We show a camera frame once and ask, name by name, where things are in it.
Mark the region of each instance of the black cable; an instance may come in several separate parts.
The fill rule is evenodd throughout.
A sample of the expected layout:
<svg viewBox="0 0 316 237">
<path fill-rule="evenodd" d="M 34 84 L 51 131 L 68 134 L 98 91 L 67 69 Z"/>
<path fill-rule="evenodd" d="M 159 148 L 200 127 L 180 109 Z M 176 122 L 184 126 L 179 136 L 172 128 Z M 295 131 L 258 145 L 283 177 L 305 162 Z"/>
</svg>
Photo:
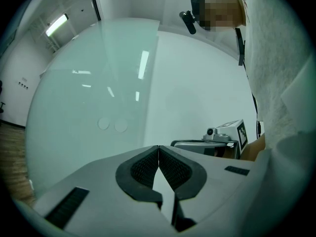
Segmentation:
<svg viewBox="0 0 316 237">
<path fill-rule="evenodd" d="M 246 65 L 245 65 L 245 61 L 243 62 L 243 67 L 245 68 L 245 72 L 246 72 L 246 75 L 247 75 L 247 70 L 246 70 Z M 257 122 L 256 122 L 256 133 L 257 133 L 257 139 L 260 138 L 260 135 L 261 135 L 261 125 L 260 125 L 260 122 L 258 121 L 258 107 L 257 107 L 257 101 L 256 101 L 256 98 L 254 97 L 254 95 L 251 93 L 252 95 L 252 99 L 253 99 L 253 103 L 255 105 L 255 109 L 256 109 L 256 113 L 257 113 Z"/>
</svg>

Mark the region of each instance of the ceiling light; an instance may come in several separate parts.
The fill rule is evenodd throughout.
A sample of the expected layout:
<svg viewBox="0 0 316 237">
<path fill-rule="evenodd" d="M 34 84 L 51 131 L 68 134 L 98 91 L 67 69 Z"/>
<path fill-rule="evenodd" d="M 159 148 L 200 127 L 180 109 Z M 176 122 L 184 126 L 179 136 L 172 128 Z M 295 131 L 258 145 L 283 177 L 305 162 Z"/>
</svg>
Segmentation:
<svg viewBox="0 0 316 237">
<path fill-rule="evenodd" d="M 73 74 L 87 74 L 90 75 L 90 71 L 82 71 L 82 70 L 73 70 Z"/>
<path fill-rule="evenodd" d="M 145 74 L 145 69 L 148 61 L 149 52 L 143 51 L 142 53 L 142 59 L 140 60 L 140 66 L 139 66 L 139 72 L 138 72 L 138 78 L 143 79 Z"/>
<path fill-rule="evenodd" d="M 53 32 L 55 32 L 57 28 L 60 27 L 63 23 L 65 23 L 67 20 L 67 14 L 64 14 L 60 18 L 58 18 L 46 31 L 47 36 L 51 36 Z"/>
<path fill-rule="evenodd" d="M 112 90 L 111 90 L 110 87 L 108 87 L 108 91 L 109 91 L 110 95 L 111 95 L 112 97 L 114 97 L 114 94 L 113 94 L 113 92 L 112 92 Z"/>
</svg>

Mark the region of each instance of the person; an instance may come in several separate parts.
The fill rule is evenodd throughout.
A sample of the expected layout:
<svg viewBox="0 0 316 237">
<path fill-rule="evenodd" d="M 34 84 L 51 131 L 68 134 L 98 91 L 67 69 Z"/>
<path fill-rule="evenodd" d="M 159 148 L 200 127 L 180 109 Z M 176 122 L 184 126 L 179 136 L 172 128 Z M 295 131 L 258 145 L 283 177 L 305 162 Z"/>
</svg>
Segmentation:
<svg viewBox="0 0 316 237">
<path fill-rule="evenodd" d="M 284 0 L 191 0 L 192 14 L 206 31 L 245 26 L 245 67 L 265 133 L 245 148 L 241 159 L 297 134 L 281 94 L 293 82 L 313 48 L 307 33 Z M 224 156 L 232 157 L 226 148 Z"/>
</svg>

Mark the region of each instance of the black vent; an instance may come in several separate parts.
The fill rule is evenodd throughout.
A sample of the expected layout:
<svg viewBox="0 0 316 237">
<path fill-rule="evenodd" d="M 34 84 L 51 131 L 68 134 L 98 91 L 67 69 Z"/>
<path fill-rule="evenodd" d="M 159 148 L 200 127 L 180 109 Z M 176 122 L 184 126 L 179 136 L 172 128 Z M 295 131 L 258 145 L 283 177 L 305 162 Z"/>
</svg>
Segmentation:
<svg viewBox="0 0 316 237">
<path fill-rule="evenodd" d="M 46 216 L 46 220 L 63 229 L 75 211 L 78 209 L 89 191 L 82 188 L 74 188 L 56 207 Z"/>
<path fill-rule="evenodd" d="M 233 167 L 233 166 L 228 166 L 225 168 L 225 170 L 236 173 L 236 174 L 240 174 L 240 175 L 248 175 L 249 171 L 248 169 L 244 169 L 244 168 L 237 168 L 237 167 Z"/>
</svg>

